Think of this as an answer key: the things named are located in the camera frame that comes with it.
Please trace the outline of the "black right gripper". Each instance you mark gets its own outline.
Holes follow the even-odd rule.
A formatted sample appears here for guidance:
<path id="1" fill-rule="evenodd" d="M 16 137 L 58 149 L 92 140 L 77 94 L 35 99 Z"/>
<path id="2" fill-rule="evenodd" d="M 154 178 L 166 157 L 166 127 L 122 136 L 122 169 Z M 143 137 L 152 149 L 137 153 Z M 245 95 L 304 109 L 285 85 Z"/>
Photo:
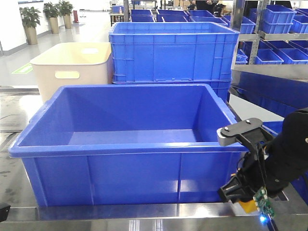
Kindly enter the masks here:
<path id="1" fill-rule="evenodd" d="M 245 154 L 242 167 L 218 189 L 223 202 L 248 202 L 260 189 L 273 198 L 296 179 L 293 158 L 281 152 L 264 158 L 267 146 L 262 144 L 257 144 L 253 151 Z"/>

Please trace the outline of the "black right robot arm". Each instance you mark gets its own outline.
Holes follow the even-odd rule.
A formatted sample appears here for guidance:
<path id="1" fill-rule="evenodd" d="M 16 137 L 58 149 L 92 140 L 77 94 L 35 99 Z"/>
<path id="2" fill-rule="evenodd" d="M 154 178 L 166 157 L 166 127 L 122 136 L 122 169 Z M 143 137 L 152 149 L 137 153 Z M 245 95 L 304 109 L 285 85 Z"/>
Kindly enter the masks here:
<path id="1" fill-rule="evenodd" d="M 248 202 L 264 188 L 275 197 L 308 170 L 308 110 L 296 110 L 284 118 L 282 130 L 273 136 L 258 118 L 250 118 L 217 130 L 221 146 L 240 143 L 248 149 L 242 166 L 218 189 L 223 202 Z"/>

